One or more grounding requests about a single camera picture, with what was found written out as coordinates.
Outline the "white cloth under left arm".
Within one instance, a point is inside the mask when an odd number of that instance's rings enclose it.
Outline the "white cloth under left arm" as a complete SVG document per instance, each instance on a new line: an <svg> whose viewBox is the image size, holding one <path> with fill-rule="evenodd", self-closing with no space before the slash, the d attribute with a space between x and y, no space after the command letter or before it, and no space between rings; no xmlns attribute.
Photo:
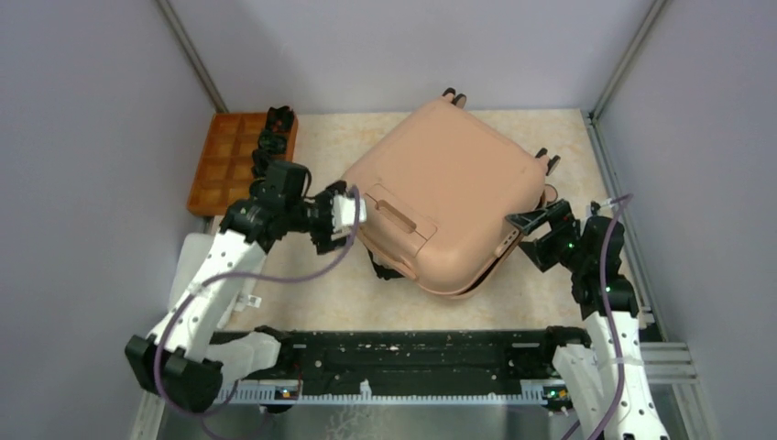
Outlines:
<svg viewBox="0 0 777 440"><path fill-rule="evenodd" d="M176 273L170 288L168 303L169 312L171 312L178 303L186 288L193 280L194 275L206 260L213 240L213 236L204 233L191 233L185 237L178 259ZM233 313L242 312L247 307L259 308L261 306L261 299L254 294L256 284L257 281L253 279L243 281L242 288L227 306L226 311L222 314L221 320L217 325L219 328L223 328L227 325Z"/></svg>

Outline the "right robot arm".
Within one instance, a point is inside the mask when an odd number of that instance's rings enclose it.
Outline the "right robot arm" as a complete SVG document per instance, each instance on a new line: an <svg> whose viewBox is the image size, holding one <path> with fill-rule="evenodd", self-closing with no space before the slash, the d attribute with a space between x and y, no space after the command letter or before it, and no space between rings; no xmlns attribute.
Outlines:
<svg viewBox="0 0 777 440"><path fill-rule="evenodd" d="M628 195L608 201L612 216L600 204L580 220L560 199L506 221L523 235L548 225L544 236L523 241L520 249L545 272L567 269L571 293L584 329L549 327L537 353L540 371L561 378L576 413L574 429L588 439L667 439L648 382L640 345L640 307L632 283L620 271L625 227L620 217Z"/></svg>

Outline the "pink suitcase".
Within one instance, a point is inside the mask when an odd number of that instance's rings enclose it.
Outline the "pink suitcase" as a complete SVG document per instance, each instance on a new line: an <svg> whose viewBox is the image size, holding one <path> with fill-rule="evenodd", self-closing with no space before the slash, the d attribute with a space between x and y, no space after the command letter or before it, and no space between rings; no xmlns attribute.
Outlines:
<svg viewBox="0 0 777 440"><path fill-rule="evenodd" d="M454 88L422 105L343 175L367 218L357 236L376 276L465 298L523 239L507 218L553 202L560 162L530 153L465 109Z"/></svg>

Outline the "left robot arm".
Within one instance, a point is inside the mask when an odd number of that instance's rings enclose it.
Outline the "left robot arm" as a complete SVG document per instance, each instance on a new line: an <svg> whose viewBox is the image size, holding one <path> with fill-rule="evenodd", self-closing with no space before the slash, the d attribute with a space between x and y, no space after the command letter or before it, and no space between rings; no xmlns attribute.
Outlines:
<svg viewBox="0 0 777 440"><path fill-rule="evenodd" d="M179 413L213 413L222 387L264 371L272 379L290 374L294 356L281 336L259 328L224 344L213 335L246 281L292 284L333 270L356 241L367 209L354 184L335 181L314 196L312 174L286 160L272 160L230 204L203 263L172 309L146 336L134 335L126 358L140 387ZM318 254L340 249L327 266L296 278L262 274L273 246L289 233L309 235Z"/></svg>

